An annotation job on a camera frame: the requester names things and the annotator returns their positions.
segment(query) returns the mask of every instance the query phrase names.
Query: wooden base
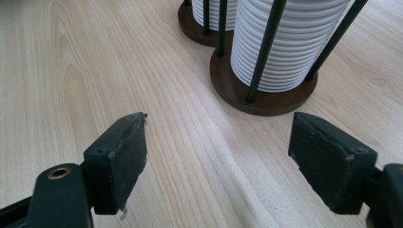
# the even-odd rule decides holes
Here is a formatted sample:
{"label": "wooden base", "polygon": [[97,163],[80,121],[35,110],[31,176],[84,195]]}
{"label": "wooden base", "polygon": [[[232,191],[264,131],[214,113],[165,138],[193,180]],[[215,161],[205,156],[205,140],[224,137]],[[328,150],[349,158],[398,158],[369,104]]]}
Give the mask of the wooden base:
{"label": "wooden base", "polygon": [[237,78],[230,64],[233,36],[233,32],[226,35],[225,55],[219,57],[215,50],[210,60],[211,82],[227,103],[253,115],[277,116],[297,109],[308,100],[317,86],[317,74],[312,81],[304,81],[290,91],[280,93],[258,91],[252,104],[246,102],[249,86]]}
{"label": "wooden base", "polygon": [[179,25],[183,33],[194,42],[210,47],[219,43],[219,32],[210,29],[208,35],[203,34],[203,26],[199,25],[193,17],[192,5],[181,4],[178,10]]}

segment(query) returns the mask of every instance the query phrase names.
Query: light wood surface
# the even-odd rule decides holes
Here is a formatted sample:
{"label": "light wood surface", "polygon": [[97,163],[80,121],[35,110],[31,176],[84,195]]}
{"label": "light wood surface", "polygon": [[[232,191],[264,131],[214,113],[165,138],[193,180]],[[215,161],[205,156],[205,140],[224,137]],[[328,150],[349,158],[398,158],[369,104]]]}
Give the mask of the light wood surface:
{"label": "light wood surface", "polygon": [[[185,37],[181,0],[0,1],[0,208],[120,117],[149,114],[148,163],[128,213],[97,227],[365,227],[312,190],[287,148],[293,113],[237,111],[209,79],[211,47]],[[403,3],[371,0],[297,111],[403,162]]]}

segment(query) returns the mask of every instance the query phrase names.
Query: vertical black post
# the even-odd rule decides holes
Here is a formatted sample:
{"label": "vertical black post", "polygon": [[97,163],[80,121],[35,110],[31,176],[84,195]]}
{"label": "vertical black post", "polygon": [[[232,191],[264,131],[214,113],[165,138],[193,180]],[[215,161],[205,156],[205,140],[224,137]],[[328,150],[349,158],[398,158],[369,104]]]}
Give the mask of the vertical black post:
{"label": "vertical black post", "polygon": [[338,25],[335,33],[330,38],[329,42],[325,46],[325,48],[320,52],[320,55],[317,57],[317,60],[312,65],[308,74],[305,77],[306,81],[312,81],[314,79],[317,71],[322,67],[323,63],[329,57],[332,50],[337,45],[338,41],[340,41],[341,37],[344,35],[349,26],[353,23],[354,19],[358,16],[359,12],[365,6],[368,0],[355,0],[355,2],[350,7],[347,14],[344,16],[343,20]]}
{"label": "vertical black post", "polygon": [[227,0],[220,0],[220,18],[219,18],[219,48],[217,51],[217,55],[219,57],[224,56],[225,49],[225,27],[226,27],[226,12],[228,8]]}
{"label": "vertical black post", "polygon": [[246,102],[252,103],[255,101],[256,92],[260,83],[261,75],[263,74],[267,58],[269,57],[270,48],[275,40],[279,21],[284,12],[287,0],[273,1],[272,9],[270,10],[269,19],[267,21],[266,30],[264,31],[263,40],[261,41],[258,59],[256,61],[255,71],[253,72],[251,85],[249,87]]}
{"label": "vertical black post", "polygon": [[202,1],[202,20],[203,20],[203,35],[210,33],[210,1]]}

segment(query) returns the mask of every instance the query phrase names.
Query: screw hole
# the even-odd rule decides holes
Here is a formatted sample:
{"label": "screw hole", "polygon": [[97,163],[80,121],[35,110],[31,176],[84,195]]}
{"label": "screw hole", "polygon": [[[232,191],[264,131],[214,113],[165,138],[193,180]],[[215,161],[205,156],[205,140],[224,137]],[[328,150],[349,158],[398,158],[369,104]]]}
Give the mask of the screw hole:
{"label": "screw hole", "polygon": [[69,168],[65,168],[65,167],[58,168],[58,169],[55,169],[55,170],[51,171],[48,174],[48,178],[51,179],[51,180],[57,180],[57,179],[60,179],[60,178],[63,178],[65,176],[67,176],[70,173],[70,171],[71,170]]}

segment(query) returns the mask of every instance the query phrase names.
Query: stacked cup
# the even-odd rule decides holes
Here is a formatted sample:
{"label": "stacked cup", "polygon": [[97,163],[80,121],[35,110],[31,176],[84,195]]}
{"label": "stacked cup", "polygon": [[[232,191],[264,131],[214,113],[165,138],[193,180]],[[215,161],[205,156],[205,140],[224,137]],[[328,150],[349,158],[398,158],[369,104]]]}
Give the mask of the stacked cup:
{"label": "stacked cup", "polygon": [[[299,86],[348,3],[349,0],[288,0],[258,90],[276,93]],[[239,0],[231,67],[248,86],[272,4],[273,0]]]}
{"label": "stacked cup", "polygon": [[[203,0],[192,0],[193,17],[203,26]],[[225,30],[234,30],[238,0],[228,0]],[[220,0],[210,0],[210,29],[219,30]]]}

